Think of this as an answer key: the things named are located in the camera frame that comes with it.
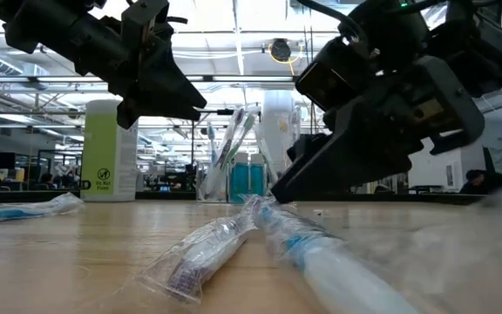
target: clear plastic bag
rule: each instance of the clear plastic bag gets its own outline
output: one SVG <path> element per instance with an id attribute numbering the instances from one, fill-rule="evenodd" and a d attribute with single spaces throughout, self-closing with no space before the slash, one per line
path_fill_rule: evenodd
<path id="1" fill-rule="evenodd" d="M 71 193 L 60 195 L 51 201 L 0 204 L 0 222 L 67 214 L 83 208 L 85 203 Z"/>
<path id="2" fill-rule="evenodd" d="M 385 243 L 342 239 L 268 199 L 248 202 L 269 251 L 328 313 L 502 313 L 502 194 Z"/>
<path id="3" fill-rule="evenodd" d="M 191 313 L 202 285 L 232 257 L 256 229 L 251 214 L 221 217 L 173 245 L 121 289 L 81 313 Z"/>

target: toothbrush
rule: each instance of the toothbrush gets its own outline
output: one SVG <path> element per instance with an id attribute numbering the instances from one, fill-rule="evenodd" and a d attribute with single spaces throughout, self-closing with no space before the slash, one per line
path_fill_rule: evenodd
<path id="1" fill-rule="evenodd" d="M 240 149 L 241 143 L 243 142 L 243 139 L 245 139 L 245 136 L 251 131 L 254 125 L 254 114 L 249 114 L 248 118 L 245 119 L 245 123 L 243 124 L 243 133 L 241 134 L 241 137 L 238 139 L 238 141 L 235 143 L 235 145 L 232 147 L 230 152 L 227 154 L 227 158 L 224 160 L 223 165 L 221 166 L 224 168 L 226 164 L 228 164 L 229 161 L 235 157 L 237 154 L 237 150 Z"/>
<path id="2" fill-rule="evenodd" d="M 279 259 L 301 272 L 330 314 L 418 314 L 396 290 L 345 249 L 346 242 L 274 203 L 254 206 L 255 223 Z"/>
<path id="3" fill-rule="evenodd" d="M 83 207 L 84 203 L 70 193 L 39 203 L 0 204 L 0 222 L 61 215 Z"/>

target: pipe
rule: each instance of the pipe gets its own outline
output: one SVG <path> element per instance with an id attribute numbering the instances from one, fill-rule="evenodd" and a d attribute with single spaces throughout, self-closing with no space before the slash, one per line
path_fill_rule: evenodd
<path id="1" fill-rule="evenodd" d="M 241 31 L 241 34 L 293 34 L 301 35 L 302 31 Z M 326 34 L 338 36 L 338 31 L 315 31 L 314 34 Z M 233 31 L 176 31 L 174 35 L 234 35 Z M 0 31 L 0 38 L 5 37 L 5 33 Z"/>
<path id="2" fill-rule="evenodd" d="M 238 4 L 237 0 L 232 0 L 232 5 L 234 9 L 234 26 L 235 26 L 235 50 L 237 52 L 237 66 L 240 70 L 240 75 L 245 75 L 245 70 L 243 68 L 243 50 L 241 49 L 242 43 L 241 43 L 241 30 L 240 30 L 240 24 L 238 21 Z"/>
<path id="3" fill-rule="evenodd" d="M 1 113 L 5 113 L 5 114 L 8 114 L 8 115 L 19 115 L 19 116 L 25 116 L 25 115 L 28 115 L 28 116 L 47 116 L 47 115 L 86 115 L 86 113 L 82 113 L 82 112 L 72 112 L 72 113 L 66 113 L 66 112 L 11 112 L 11 113 L 7 113 L 7 112 L 0 112 Z"/>
<path id="4" fill-rule="evenodd" d="M 9 106 L 22 106 L 25 108 L 31 108 L 31 106 L 29 106 L 28 104 L 26 104 L 20 100 L 13 99 L 9 96 L 5 96 L 2 93 L 0 93 L 0 100 L 4 103 L 8 104 Z"/>

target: ceiling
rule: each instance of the ceiling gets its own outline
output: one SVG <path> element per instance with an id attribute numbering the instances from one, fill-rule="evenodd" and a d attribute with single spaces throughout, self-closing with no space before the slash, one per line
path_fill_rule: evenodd
<path id="1" fill-rule="evenodd" d="M 338 8 L 348 13 L 356 6 L 357 1 L 334 0 Z M 121 12 L 127 8 L 124 0 L 109 0 L 103 10 L 94 10 L 92 15 L 104 15 L 120 18 Z M 443 11 L 425 12 L 430 26 L 442 23 Z M 175 61 L 178 67 L 188 76 L 191 75 L 224 75 L 250 76 L 275 75 L 289 77 L 299 75 L 307 66 L 310 55 L 313 56 L 337 35 L 338 22 L 315 11 L 296 9 L 288 5 L 288 0 L 172 0 L 170 16 L 185 17 L 188 24 L 172 24 L 176 33 L 172 45 Z M 11 65 L 24 66 L 34 64 L 47 71 L 51 76 L 77 76 L 73 64 L 53 51 L 37 51 L 31 55 L 8 47 L 2 33 L 0 21 L 0 58 Z M 290 67 L 287 64 L 275 62 L 268 54 L 268 46 L 275 38 L 285 38 L 292 49 L 295 62 Z M 263 93 L 267 89 L 293 90 L 291 82 L 246 82 L 245 79 L 231 79 L 226 83 L 195 82 L 195 86 L 207 99 L 207 110 L 237 108 L 239 106 L 260 106 Z M 119 99 L 118 96 L 106 92 L 105 84 L 72 83 L 49 84 L 43 92 L 25 88 L 18 84 L 1 84 L 0 94 L 9 98 L 0 101 L 3 111 L 45 110 L 47 112 L 67 112 L 71 109 L 83 112 L 85 104 L 94 99 Z M 297 106 L 302 106 L 302 124 L 311 123 L 310 102 L 297 92 L 292 93 Z M 485 111 L 487 119 L 502 120 L 502 91 L 495 92 L 485 99 L 477 99 L 478 106 Z M 322 117 L 317 109 L 316 117 Z M 82 115 L 71 119 L 66 115 L 46 115 L 32 117 L 40 123 L 48 125 L 82 126 Z M 205 125 L 211 122 L 218 126 L 217 138 L 222 136 L 223 126 L 229 121 L 229 116 L 216 114 L 206 115 Z M 21 123 L 15 120 L 1 118 L 0 123 Z M 187 121 L 145 117 L 139 122 L 146 126 L 189 125 Z M 80 136 L 82 128 L 50 129 L 56 134 L 49 134 L 60 139 L 62 135 Z M 141 134 L 157 144 L 166 143 L 175 152 L 190 151 L 190 130 L 184 131 L 185 136 L 173 129 L 142 128 Z M 195 135 L 198 141 L 202 136 Z M 254 149 L 253 135 L 250 134 L 249 146 L 243 149 Z M 203 156 L 208 154 L 207 145 L 199 147 Z"/>

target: plastic packaging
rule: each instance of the plastic packaging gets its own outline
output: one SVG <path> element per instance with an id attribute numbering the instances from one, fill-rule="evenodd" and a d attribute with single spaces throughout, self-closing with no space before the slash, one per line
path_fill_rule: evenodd
<path id="1" fill-rule="evenodd" d="M 51 201 L 39 203 L 0 204 L 0 222 L 67 214 L 84 207 L 85 203 L 71 193 L 60 195 Z"/>
<path id="2" fill-rule="evenodd" d="M 252 195 L 265 195 L 265 161 L 262 154 L 252 154 L 249 162 L 250 187 Z"/>
<path id="3" fill-rule="evenodd" d="M 227 176 L 227 165 L 235 157 L 245 136 L 254 125 L 258 109 L 249 108 L 247 113 L 243 108 L 234 113 L 227 127 L 224 140 L 220 145 L 218 160 L 209 169 L 208 175 L 202 184 L 200 195 L 204 200 L 217 199 L 216 196 L 221 187 L 225 185 L 224 178 Z"/>
<path id="4" fill-rule="evenodd" d="M 299 270 L 328 313 L 418 313 L 348 252 L 344 240 L 322 226 L 259 197 L 251 198 L 248 206 L 275 260 Z"/>
<path id="5" fill-rule="evenodd" d="M 391 238 L 362 229 L 344 240 L 260 197 L 247 207 L 275 260 L 297 270 L 328 313 L 502 313 L 502 194 Z"/>
<path id="6" fill-rule="evenodd" d="M 249 193 L 249 154 L 237 153 L 230 172 L 230 199 L 232 203 L 242 204 L 241 195 Z"/>
<path id="7" fill-rule="evenodd" d="M 202 285 L 256 229 L 248 210 L 221 217 L 173 245 L 146 270 L 82 313 L 185 313 L 200 304 Z"/>

